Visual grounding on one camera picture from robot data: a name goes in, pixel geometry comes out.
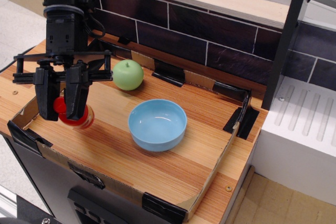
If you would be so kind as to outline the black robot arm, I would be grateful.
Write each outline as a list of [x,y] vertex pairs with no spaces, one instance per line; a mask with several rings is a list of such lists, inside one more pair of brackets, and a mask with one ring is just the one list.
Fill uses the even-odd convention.
[[112,79],[111,52],[89,50],[88,36],[99,39],[87,22],[92,19],[95,0],[44,0],[46,52],[17,55],[14,83],[33,84],[40,116],[57,121],[54,102],[65,84],[66,118],[83,117],[94,81]]

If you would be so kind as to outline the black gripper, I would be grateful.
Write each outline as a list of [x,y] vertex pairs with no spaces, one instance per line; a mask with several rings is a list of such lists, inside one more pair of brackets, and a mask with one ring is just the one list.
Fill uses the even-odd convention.
[[89,86],[94,81],[110,81],[110,51],[93,51],[88,36],[98,39],[87,25],[89,14],[82,11],[46,11],[46,51],[15,57],[14,83],[34,84],[39,115],[58,121],[54,101],[60,82],[66,83],[66,117],[80,119],[86,107]]

